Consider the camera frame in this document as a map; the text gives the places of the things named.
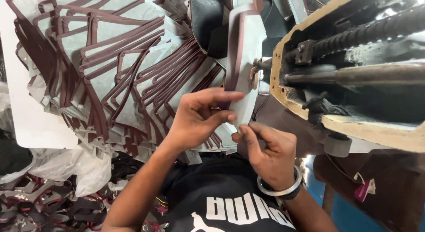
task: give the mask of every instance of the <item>puma logo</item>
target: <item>puma logo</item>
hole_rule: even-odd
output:
[[[196,214],[195,212],[192,213],[192,217],[193,217],[193,226],[195,228],[192,229],[191,232],[196,232],[198,230],[203,230],[205,232],[225,232],[224,230],[221,230],[219,228],[207,226],[202,220],[202,217]]]

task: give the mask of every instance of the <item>metal bangle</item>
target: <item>metal bangle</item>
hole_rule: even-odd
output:
[[[301,176],[301,173],[300,173],[300,169],[298,169],[297,166],[294,166],[294,167],[295,167],[295,171],[297,172],[297,178],[295,178],[295,182],[294,182],[294,184],[291,187],[289,187],[289,188],[287,188],[285,190],[282,190],[282,191],[267,190],[261,184],[261,177],[258,176],[258,178],[257,178],[257,186],[258,186],[258,188],[260,189],[261,192],[263,192],[264,194],[269,195],[269,196],[283,196],[283,195],[290,194],[298,186],[300,186],[301,180],[303,179],[303,177]]]

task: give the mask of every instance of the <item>fingernail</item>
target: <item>fingernail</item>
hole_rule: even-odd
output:
[[[236,116],[234,114],[230,114],[230,115],[227,116],[227,120],[228,121],[234,121],[234,120],[236,120]]]

